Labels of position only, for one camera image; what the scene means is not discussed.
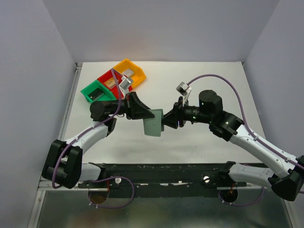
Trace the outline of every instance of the white wall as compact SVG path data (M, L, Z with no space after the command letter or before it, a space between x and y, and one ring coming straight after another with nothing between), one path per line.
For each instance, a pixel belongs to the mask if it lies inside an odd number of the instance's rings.
M78 62L244 61L279 0L44 0Z
M1 0L0 21L0 227L24 228L75 64L41 0Z
M304 155L304 1L281 0L244 67L268 140ZM296 200L304 225L304 196Z

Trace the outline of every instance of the orange bin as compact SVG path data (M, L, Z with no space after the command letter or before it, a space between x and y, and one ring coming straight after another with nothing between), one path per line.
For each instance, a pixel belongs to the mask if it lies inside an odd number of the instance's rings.
M117 70L120 74L126 75L133 80L132 88L136 88L140 83L142 83L146 79L146 75L144 75L143 70L127 58L121 61L113 68Z

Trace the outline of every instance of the tabletop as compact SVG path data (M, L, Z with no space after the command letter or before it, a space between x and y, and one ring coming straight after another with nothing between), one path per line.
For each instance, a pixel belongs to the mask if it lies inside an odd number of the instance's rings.
M64 138L75 136L91 124L90 111L80 91L118 62L83 63ZM202 74L217 74L229 80L237 89L249 126L264 136L257 109L240 62L134 62L143 69L147 79L134 91L151 109L170 111L180 94L176 87ZM214 90L223 99L224 110L241 118L233 90L218 78L202 78L191 84L189 105L198 106L198 95ZM143 133L142 120L117 118L115 130L91 147L83 162L94 163L225 163L259 162L243 149L214 136L206 124L186 123L177 130L165 126L161 137Z

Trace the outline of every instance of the purple cable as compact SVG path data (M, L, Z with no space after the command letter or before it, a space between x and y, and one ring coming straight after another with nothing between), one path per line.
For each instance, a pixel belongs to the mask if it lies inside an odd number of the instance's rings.
M237 96L237 100L238 100L238 103L239 103L239 106L240 106L240 109L241 109L241 113L242 113L242 117L243 117L243 120L244 120L244 126L246 127L247 131L252 135L252 137L256 137L256 135L250 130L249 126L248 126L248 123L247 123L247 120L246 120L246 117L245 117L245 113L244 113L244 108L243 108L243 105L242 105L242 102L241 102L241 98L239 97L238 95L238 92L237 90L235 89L235 87L227 80L225 79L224 77L222 76L219 76L219 75L213 75L213 74L207 74L207 75L201 75L201 76L198 76L194 79L192 79L191 81L188 82L187 85L190 85L192 82L198 80L199 78L202 78L202 77L217 77L217 78L220 78L222 80L224 80L234 91L234 93L236 94ZM262 144L264 147L266 147L267 149L269 149L270 151L272 151L273 153L275 153L276 155L278 155L279 157L283 158L284 160L287 160L287 157L285 157L284 155L280 154L278 151L276 151L274 148L272 148L271 146L268 146L266 143L264 143L262 140L260 140L259 138L256 139L260 144ZM292 160L288 160L289 163L297 166L298 168L304 170L304 167L300 164L298 164L297 162L294 162Z
M264 187L262 188L262 191L261 191L261 194L259 195L259 197L258 198L256 198L254 201L252 201L251 203L245 203L245 204L237 204L237 203L228 203L228 202L226 202L226 201L224 201L223 200L223 198L222 198L222 193L221 193L221 191L218 191L218 197L219 197L219 199L222 201L222 203L225 203L225 204L227 204L227 205L231 205L231 206L234 206L234 207L247 207L247 206L250 206L250 205L252 205L252 204L255 204L255 203L257 203L257 202L259 202L261 199L262 199L262 197L263 197L263 195L264 195L264 191L265 191L265 189L264 189Z
M117 91L118 91L118 107L117 107L117 109L116 109L116 111L115 111L115 113L114 113L113 115L111 115L111 116L110 116L109 118L107 118L106 120L103 120L102 122L96 124L95 127L98 127L98 126L104 124L105 122L107 122L107 121L113 119L114 116L116 116L117 113L119 112L119 109L120 109L120 106L121 106L121 103L122 103L122 95L121 95L121 93L120 93L119 84L118 84L118 81L117 81L117 78L116 78L116 76L115 76L114 71L116 71L116 70L111 69L111 73L112 73L113 78L114 78L114 80L115 80L115 84L116 84ZM89 132L90 130L92 130L92 129L93 129L93 127L90 127L90 128L88 128L88 129L86 129L85 131L81 132L81 133L78 135L78 138L80 139L82 136L84 136L86 133L88 133L88 132ZM76 139L73 139L73 140L65 147L65 149L62 151L62 153L60 154L60 156L59 156L59 158L58 158L58 160L57 160L57 163L56 163L55 168L54 168L54 171L53 171L53 176L52 176L52 186L53 186L54 189L58 189L58 188L62 187L62 185L58 185L58 186L55 185L57 170L58 170L60 161L61 161L61 159L64 157L64 155L65 155L65 153L67 152L68 148L69 148L73 143L75 143L75 142L76 142Z
M91 201L91 194L89 194L88 199L89 199L89 201L90 201L90 203L91 203L92 205L94 205L94 206L96 206L96 207L99 207L99 208L118 209L118 208L123 208L123 207L127 206L129 203L131 203L131 201L132 201L133 198L134 198L135 189L134 189L134 185L133 185L132 181L130 181L128 178L126 178L126 177L109 177L109 178L105 178L105 179L102 179L102 180L94 180L94 181L92 181L92 183L99 183L99 182L103 182L103 181L109 181L109 180L116 179L116 178L125 179L125 180L127 180L127 181L131 184L131 187L132 187L132 195L131 195L130 199L129 199L125 204L123 204L123 205L121 205L121 206L110 207L110 206L102 206L102 205L100 205L100 204L94 204L94 203L92 203L92 201Z

